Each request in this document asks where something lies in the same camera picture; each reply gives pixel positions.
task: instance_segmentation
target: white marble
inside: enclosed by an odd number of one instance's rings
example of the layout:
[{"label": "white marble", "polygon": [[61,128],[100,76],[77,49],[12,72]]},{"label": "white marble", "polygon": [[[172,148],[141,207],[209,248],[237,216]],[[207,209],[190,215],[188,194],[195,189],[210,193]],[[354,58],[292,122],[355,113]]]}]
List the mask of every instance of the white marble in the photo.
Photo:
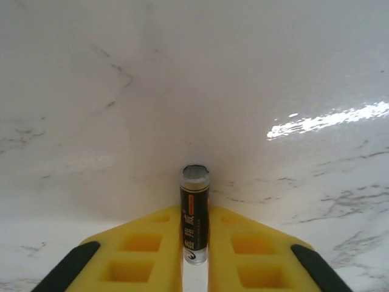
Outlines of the white marble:
[{"label": "white marble", "polygon": [[[389,2],[0,2],[0,291],[83,238],[212,201],[389,287]],[[205,291],[204,270],[185,280]]]}]

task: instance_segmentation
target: yellow foam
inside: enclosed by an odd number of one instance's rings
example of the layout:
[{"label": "yellow foam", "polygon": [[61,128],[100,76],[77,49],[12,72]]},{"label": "yellow foam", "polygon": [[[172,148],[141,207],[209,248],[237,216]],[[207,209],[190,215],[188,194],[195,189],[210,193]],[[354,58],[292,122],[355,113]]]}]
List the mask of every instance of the yellow foam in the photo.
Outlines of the yellow foam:
[{"label": "yellow foam", "polygon": [[[179,206],[92,236],[99,250],[67,292],[182,291]],[[210,209],[208,291],[320,292],[290,247],[301,240]]]}]

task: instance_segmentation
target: square cutout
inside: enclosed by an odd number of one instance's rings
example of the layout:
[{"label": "square cutout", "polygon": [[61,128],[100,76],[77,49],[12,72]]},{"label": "square cutout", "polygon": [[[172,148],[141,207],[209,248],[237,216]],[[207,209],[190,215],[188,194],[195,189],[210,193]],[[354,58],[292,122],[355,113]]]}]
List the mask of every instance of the square cutout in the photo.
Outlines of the square cutout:
[{"label": "square cutout", "polygon": [[231,238],[236,254],[275,254],[270,239],[257,234],[236,234]]},{"label": "square cutout", "polygon": [[157,252],[159,250],[162,235],[150,233],[137,233],[127,236],[120,245],[120,251],[148,251]]},{"label": "square cutout", "polygon": [[146,283],[154,263],[148,261],[111,262],[102,280],[107,282]]},{"label": "square cutout", "polygon": [[241,285],[246,288],[293,288],[282,266],[249,264],[236,267]]}]

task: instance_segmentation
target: yellow foam holder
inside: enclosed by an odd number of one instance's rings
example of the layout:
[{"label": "yellow foam holder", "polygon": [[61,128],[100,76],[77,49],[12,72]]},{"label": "yellow foam holder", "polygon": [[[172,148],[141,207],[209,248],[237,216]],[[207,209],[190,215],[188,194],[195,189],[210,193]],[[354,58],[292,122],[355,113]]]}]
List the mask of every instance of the yellow foam holder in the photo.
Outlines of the yellow foam holder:
[{"label": "yellow foam holder", "polygon": [[[182,291],[179,206],[87,238],[33,292]],[[305,242],[210,208],[210,292],[350,292]]]}]

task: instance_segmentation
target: battery label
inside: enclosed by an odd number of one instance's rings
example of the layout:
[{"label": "battery label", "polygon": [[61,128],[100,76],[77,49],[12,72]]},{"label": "battery label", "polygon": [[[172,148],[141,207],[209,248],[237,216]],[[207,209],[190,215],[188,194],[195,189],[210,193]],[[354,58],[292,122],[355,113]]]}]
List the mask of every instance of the battery label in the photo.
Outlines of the battery label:
[{"label": "battery label", "polygon": [[184,246],[192,251],[206,248],[209,230],[209,187],[200,192],[190,192],[181,187],[180,192]]}]

